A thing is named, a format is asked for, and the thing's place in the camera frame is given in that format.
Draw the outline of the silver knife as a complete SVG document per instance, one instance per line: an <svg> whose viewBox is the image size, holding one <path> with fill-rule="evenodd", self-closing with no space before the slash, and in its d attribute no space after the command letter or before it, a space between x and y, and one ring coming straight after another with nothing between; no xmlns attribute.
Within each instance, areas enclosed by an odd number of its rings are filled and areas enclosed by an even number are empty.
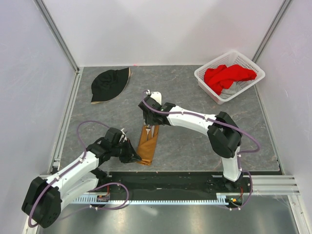
<svg viewBox="0 0 312 234"><path fill-rule="evenodd" d="M151 138L154 137L154 133L155 133L155 125L151 127Z"/></svg>

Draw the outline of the silver fork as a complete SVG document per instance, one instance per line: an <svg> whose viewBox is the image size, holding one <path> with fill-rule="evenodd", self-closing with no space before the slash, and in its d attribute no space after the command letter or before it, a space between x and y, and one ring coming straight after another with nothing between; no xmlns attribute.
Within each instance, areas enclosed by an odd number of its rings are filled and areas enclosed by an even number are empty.
<svg viewBox="0 0 312 234"><path fill-rule="evenodd" d="M146 130L146 140L149 139L149 132L151 130L151 126L150 125L146 125L145 126L145 130Z"/></svg>

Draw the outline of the orange cloth napkin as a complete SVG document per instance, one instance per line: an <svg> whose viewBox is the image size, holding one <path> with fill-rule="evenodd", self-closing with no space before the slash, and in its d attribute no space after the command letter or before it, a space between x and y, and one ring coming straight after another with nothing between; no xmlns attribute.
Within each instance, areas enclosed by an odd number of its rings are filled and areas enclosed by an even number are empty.
<svg viewBox="0 0 312 234"><path fill-rule="evenodd" d="M142 127L141 136L137 148L137 154L141 157L140 164L150 166L153 161L157 139L159 133L159 125L154 128L154 134L152 136L151 131L147 133L146 127Z"/></svg>

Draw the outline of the white plastic basket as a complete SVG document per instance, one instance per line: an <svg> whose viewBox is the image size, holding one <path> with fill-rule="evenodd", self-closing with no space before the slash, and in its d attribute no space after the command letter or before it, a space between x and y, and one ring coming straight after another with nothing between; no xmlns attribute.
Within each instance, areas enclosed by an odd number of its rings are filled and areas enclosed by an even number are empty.
<svg viewBox="0 0 312 234"><path fill-rule="evenodd" d="M232 50L194 72L198 85L217 103L242 94L265 77L265 72L242 53Z"/></svg>

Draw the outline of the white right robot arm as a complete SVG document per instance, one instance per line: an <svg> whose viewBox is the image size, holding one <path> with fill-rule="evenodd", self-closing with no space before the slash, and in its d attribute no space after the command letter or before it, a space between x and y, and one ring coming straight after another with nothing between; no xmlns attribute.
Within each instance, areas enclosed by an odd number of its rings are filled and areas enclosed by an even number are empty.
<svg viewBox="0 0 312 234"><path fill-rule="evenodd" d="M234 192L241 186L237 155L242 134L227 113L207 115L169 102L161 105L152 95L145 97L138 106L143 111L144 123L147 125L178 126L207 136L213 151L221 157L224 188Z"/></svg>

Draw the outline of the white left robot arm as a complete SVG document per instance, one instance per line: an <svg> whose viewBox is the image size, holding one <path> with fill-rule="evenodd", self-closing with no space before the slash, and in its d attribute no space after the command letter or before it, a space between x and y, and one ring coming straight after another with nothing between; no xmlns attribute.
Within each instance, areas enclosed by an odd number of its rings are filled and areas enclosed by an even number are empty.
<svg viewBox="0 0 312 234"><path fill-rule="evenodd" d="M126 134L117 128L109 128L61 171L33 179L21 208L29 216L29 227L48 228L73 200L89 191L105 190L107 174L99 166L112 157L122 163L141 161Z"/></svg>

